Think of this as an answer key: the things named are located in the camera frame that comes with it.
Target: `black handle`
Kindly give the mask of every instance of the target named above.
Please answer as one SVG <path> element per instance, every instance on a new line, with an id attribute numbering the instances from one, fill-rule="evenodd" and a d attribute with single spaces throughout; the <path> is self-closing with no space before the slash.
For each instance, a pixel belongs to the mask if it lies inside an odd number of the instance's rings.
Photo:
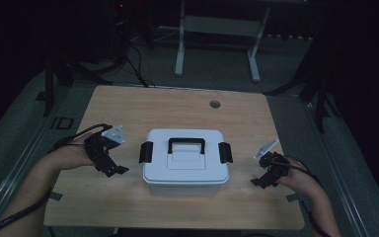
<path id="1" fill-rule="evenodd" d="M 185 137 L 172 137 L 169 138 L 168 154 L 172 154 L 173 143 L 201 143 L 201 155 L 203 155 L 205 149 L 205 140 L 203 138 L 185 138 Z"/>

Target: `metal stand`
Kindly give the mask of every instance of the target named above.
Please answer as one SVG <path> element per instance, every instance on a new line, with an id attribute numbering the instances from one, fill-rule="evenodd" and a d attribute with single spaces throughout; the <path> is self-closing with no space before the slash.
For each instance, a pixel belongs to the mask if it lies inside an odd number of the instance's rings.
<path id="1" fill-rule="evenodd" d="M 180 45 L 178 47 L 177 64 L 175 67 L 175 75 L 182 76 L 184 68 L 184 34 L 185 32 L 199 32 L 210 34 L 222 34 L 243 37 L 255 37 L 255 44 L 252 49 L 248 50 L 248 60 L 251 67 L 252 80 L 259 82 L 260 72 L 258 69 L 255 56 L 263 37 L 264 28 L 270 7 L 265 8 L 263 17 L 260 21 L 246 21 L 223 18 L 209 18 L 186 15 L 186 1 L 181 1 L 181 19 L 180 19 Z"/>

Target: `forearm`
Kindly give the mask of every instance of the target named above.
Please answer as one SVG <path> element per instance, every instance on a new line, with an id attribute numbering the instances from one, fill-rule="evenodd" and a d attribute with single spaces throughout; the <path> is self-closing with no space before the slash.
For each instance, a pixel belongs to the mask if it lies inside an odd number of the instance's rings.
<path id="1" fill-rule="evenodd" d="M 46 156 L 33 166 L 16 195 L 1 215 L 0 220 L 30 207 L 45 196 L 57 174 L 56 170 L 50 167 L 49 159 L 50 157 Z M 45 205 L 46 203 L 39 209 L 0 230 L 0 236 L 17 236 L 17 233 L 22 234 L 22 236 L 40 236 Z"/>
<path id="2" fill-rule="evenodd" d="M 316 225 L 331 237 L 341 236 L 331 202 L 326 193 L 319 189 L 312 196 L 308 196 L 308 200 L 311 204 L 310 212 Z M 312 236 L 321 235 L 314 229 Z"/>

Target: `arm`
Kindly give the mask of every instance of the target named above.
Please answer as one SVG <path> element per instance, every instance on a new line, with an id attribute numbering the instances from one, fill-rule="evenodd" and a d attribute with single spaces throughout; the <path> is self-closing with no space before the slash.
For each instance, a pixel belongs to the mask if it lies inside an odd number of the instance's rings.
<path id="1" fill-rule="evenodd" d="M 290 162 L 290 165 L 305 169 L 300 162 L 290 158 L 287 159 Z M 341 236 L 332 210 L 331 202 L 325 191 L 315 180 L 299 170 L 290 169 L 288 176 L 281 177 L 277 182 L 287 186 L 310 201 L 313 219 L 323 231 L 331 237 Z M 321 235 L 313 229 L 312 236 Z"/>
<path id="2" fill-rule="evenodd" d="M 71 143 L 83 144 L 90 133 Z M 15 197 L 4 210 L 0 220 L 5 219 L 40 200 L 50 189 L 61 170 L 80 166 L 93 166 L 85 149 L 80 146 L 64 146 L 41 158 L 30 170 Z M 41 236 L 45 204 L 29 215 L 0 230 L 0 236 Z"/>

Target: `black latch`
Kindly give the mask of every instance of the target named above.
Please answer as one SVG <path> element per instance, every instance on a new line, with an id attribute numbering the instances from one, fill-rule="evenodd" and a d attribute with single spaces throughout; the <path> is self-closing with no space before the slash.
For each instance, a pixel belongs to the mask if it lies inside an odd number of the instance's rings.
<path id="1" fill-rule="evenodd" d="M 141 144 L 140 158 L 138 160 L 138 163 L 151 163 L 152 153 L 153 153 L 153 142 L 146 141 L 143 144 Z"/>
<path id="2" fill-rule="evenodd" d="M 226 162 L 233 163 L 232 149 L 230 148 L 229 143 L 218 143 L 218 151 L 220 153 L 220 162 L 222 164 Z"/>

